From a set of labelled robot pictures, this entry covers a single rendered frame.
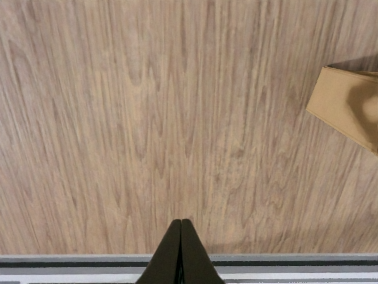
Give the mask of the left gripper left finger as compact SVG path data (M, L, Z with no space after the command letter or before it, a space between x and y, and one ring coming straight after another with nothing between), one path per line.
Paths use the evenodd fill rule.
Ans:
M181 284L181 219L171 222L149 264L134 284Z

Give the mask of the grey aluminium extrusion rail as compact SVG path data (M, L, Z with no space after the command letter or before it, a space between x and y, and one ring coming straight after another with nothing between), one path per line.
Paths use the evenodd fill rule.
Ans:
M0 284L135 283L151 258L0 258ZM226 284L378 284L378 256L209 258Z

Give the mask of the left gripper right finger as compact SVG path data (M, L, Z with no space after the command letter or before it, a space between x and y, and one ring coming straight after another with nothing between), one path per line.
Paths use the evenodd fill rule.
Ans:
M192 222L181 222L181 284L226 284L215 270Z

